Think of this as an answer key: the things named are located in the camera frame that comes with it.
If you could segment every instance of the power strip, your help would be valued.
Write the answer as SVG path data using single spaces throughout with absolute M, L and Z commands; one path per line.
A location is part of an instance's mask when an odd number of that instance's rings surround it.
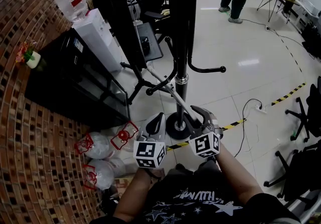
M 261 113 L 267 114 L 266 108 L 263 106 L 262 109 L 260 109 L 260 107 L 261 107 L 261 106 L 257 104 L 257 105 L 255 106 L 255 109 L 258 110 L 258 111 L 260 111 Z

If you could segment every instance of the caution tape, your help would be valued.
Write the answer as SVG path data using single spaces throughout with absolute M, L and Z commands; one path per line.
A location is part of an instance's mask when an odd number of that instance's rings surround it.
M 230 125 L 227 125 L 225 127 L 223 127 L 223 131 L 226 131 L 226 130 L 230 130 L 232 129 L 233 127 L 236 127 L 237 125 L 243 123 L 246 121 L 246 118 L 242 119 L 242 120 L 239 120 L 237 122 L 233 122 L 232 124 Z M 167 151 L 171 151 L 171 150 L 175 150 L 177 148 L 181 148 L 183 146 L 188 146 L 189 143 L 188 142 L 182 142 L 182 143 L 179 143 L 179 144 L 176 144 L 176 145 L 173 145 L 173 146 L 167 146 Z
M 223 129 L 223 131 L 230 130 L 230 129 L 232 129 L 233 127 L 236 127 L 237 125 L 239 125 L 239 124 L 241 124 L 241 123 L 243 123 L 243 122 L 245 122 L 245 121 L 246 121 L 246 118 L 244 118 L 244 119 L 242 119 L 242 120 L 239 120 L 239 121 L 237 121 L 237 122 L 233 122 L 232 124 L 227 125 L 227 126 L 223 127 L 222 129 Z
M 290 93 L 286 94 L 285 96 L 283 96 L 283 97 L 279 98 L 278 100 L 275 100 L 274 102 L 272 102 L 271 106 L 276 105 L 277 103 L 282 102 L 285 99 L 289 98 L 291 95 L 293 95 L 295 92 L 297 92 L 300 88 L 304 87 L 305 85 L 306 85 L 306 82 L 301 84 L 297 88 L 293 89 Z M 236 122 L 233 122 L 232 124 L 227 125 L 227 126 L 223 127 L 222 129 L 223 129 L 223 131 L 230 130 L 230 129 L 236 127 L 237 125 L 239 125 L 239 124 L 241 124 L 241 123 L 243 123 L 245 121 L 246 121 L 246 118 L 244 118 L 242 120 L 239 120 L 239 121 L 236 121 Z M 188 142 L 182 142 L 182 143 L 179 143 L 179 144 L 176 144 L 176 145 L 167 146 L 167 151 L 175 150 L 177 148 L 181 148 L 181 147 L 188 146 L 188 145 L 189 145 Z
M 289 98 L 291 95 L 293 95 L 295 92 L 297 92 L 300 88 L 304 87 L 306 85 L 306 82 L 303 83 L 302 85 L 298 86 L 294 90 L 292 90 L 290 93 L 286 94 L 285 96 L 279 98 L 278 100 L 275 100 L 274 102 L 271 103 L 271 106 L 276 105 L 279 102 L 284 101 L 285 99 Z
M 295 59 L 295 57 L 293 56 L 293 54 L 290 52 L 290 50 L 289 50 L 289 48 L 288 48 L 288 46 L 285 46 L 286 48 L 287 48 L 287 50 L 289 51 L 289 53 L 291 54 L 291 56 L 292 56 L 292 58 L 293 58 L 293 60 L 295 61 L 295 63 L 297 64 L 297 66 L 299 67 L 299 69 L 300 69 L 300 71 L 301 71 L 301 73 L 302 73 L 302 70 L 301 70 L 301 68 L 300 68 L 300 66 L 299 66 L 299 64 L 298 64 L 298 62 L 296 61 L 296 59 Z

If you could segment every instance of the brick wall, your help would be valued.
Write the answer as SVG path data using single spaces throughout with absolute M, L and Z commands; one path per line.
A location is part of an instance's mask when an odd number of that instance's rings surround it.
M 71 24 L 53 0 L 0 0 L 0 223 L 87 223 L 98 194 L 83 188 L 73 144 L 86 127 L 25 99 L 30 69 L 15 63 L 27 37 L 41 49 Z

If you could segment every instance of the potted plant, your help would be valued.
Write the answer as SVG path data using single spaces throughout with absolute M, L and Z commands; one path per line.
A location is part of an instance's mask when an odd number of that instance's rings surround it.
M 41 59 L 40 54 L 35 51 L 35 45 L 35 41 L 24 42 L 17 52 L 16 62 L 25 62 L 31 69 L 34 69 Z

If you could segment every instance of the tiled floor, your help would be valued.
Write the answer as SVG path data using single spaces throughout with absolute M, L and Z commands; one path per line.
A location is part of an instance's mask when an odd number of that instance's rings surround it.
M 268 24 L 280 35 L 298 42 L 303 41 L 295 28 L 290 23 L 285 23 L 281 13 L 274 15 L 268 23 L 268 5 L 256 10 L 260 2 L 261 0 L 247 0 L 241 18 Z M 246 139 L 237 159 L 257 179 L 265 192 L 275 195 L 279 192 L 277 187 L 263 187 L 265 180 L 273 179 L 282 172 L 281 162 L 275 157 L 275 151 L 279 150 L 288 158 L 293 149 L 302 149 L 316 142 L 316 138 L 312 136 L 304 144 L 305 131 L 302 131 L 297 141 L 291 142 L 289 137 L 296 131 L 298 121 L 293 116 L 285 115 L 284 111 L 298 110 L 295 102 L 297 96 L 302 98 L 307 109 L 305 99 L 310 85 L 316 83 L 321 74 L 321 64 L 313 60 L 300 45 L 286 38 L 283 43 L 280 37 L 266 31 L 263 25 L 248 21 L 241 25 L 229 23 L 228 15 L 218 12 L 219 6 L 220 0 L 197 0 L 193 64 L 201 68 L 224 65 L 227 71 L 202 74 L 188 69 L 188 104 L 201 105 L 210 110 L 219 124 L 225 126 L 242 118 L 242 109 L 247 100 L 256 98 L 266 105 L 307 82 L 294 96 L 268 107 L 267 114 L 253 109 L 257 104 L 255 101 L 250 102 L 245 110 L 248 119 L 245 123 Z M 164 57 L 149 64 L 160 74 L 169 75 L 173 67 L 172 56 L 164 41 L 160 46 Z M 156 83 L 156 79 L 147 71 L 143 72 L 143 76 Z M 117 75 L 117 79 L 131 94 L 137 82 L 133 72 L 123 70 Z M 153 96 L 147 96 L 143 88 L 130 110 L 133 121 L 140 125 L 141 121 L 160 111 L 169 116 L 176 111 L 176 104 L 166 93 L 156 92 Z M 222 142 L 232 154 L 236 154 L 242 136 L 242 126 L 239 125 L 225 131 Z M 167 137 L 168 145 L 176 143 L 178 141 Z M 127 154 L 126 161 L 131 161 Z M 189 147 L 182 147 L 167 154 L 163 167 L 168 171 L 176 163 L 182 163 L 195 170 L 202 161 L 202 158 L 194 156 Z

